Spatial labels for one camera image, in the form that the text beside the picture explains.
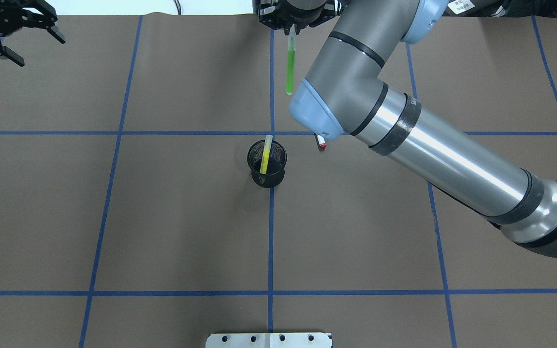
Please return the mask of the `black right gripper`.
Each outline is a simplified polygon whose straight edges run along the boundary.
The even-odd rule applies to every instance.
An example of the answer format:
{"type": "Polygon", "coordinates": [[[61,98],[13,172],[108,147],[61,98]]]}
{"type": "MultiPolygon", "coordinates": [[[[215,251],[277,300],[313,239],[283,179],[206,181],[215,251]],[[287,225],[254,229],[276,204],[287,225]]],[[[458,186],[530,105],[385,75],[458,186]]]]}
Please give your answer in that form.
{"type": "Polygon", "coordinates": [[[317,27],[341,15],[340,0],[255,0],[253,13],[259,22],[288,35],[317,27]]]}

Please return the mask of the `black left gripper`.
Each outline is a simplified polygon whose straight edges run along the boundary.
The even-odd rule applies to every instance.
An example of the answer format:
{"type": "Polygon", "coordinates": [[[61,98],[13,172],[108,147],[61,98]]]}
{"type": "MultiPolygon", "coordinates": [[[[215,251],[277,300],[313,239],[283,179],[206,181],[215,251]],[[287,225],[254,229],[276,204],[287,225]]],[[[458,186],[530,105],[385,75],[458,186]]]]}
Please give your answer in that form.
{"type": "Polygon", "coordinates": [[[64,34],[56,26],[56,9],[45,0],[0,0],[0,58],[25,66],[24,58],[2,44],[2,37],[9,37],[25,27],[47,31],[60,44],[66,44],[64,34]]]}

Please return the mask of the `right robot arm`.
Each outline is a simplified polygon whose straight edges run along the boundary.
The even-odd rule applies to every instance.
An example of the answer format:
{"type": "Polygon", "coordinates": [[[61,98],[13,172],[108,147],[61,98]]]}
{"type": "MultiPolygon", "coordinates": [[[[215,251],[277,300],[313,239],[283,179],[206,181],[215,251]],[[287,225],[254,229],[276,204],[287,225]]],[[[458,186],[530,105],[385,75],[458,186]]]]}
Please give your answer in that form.
{"type": "Polygon", "coordinates": [[[471,139],[381,69],[400,42],[419,42],[446,0],[255,0],[259,21],[286,34],[338,17],[289,105],[327,140],[349,133],[488,220],[528,251],[557,258],[557,180],[542,180],[471,139]]]}

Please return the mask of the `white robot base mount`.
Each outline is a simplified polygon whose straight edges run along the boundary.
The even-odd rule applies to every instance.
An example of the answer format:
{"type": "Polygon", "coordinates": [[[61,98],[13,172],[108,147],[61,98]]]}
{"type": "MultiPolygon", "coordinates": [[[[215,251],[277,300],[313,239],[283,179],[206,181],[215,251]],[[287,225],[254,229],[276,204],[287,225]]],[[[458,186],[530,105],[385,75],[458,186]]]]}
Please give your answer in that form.
{"type": "Polygon", "coordinates": [[[223,333],[211,334],[206,348],[332,348],[331,333],[223,333]]]}

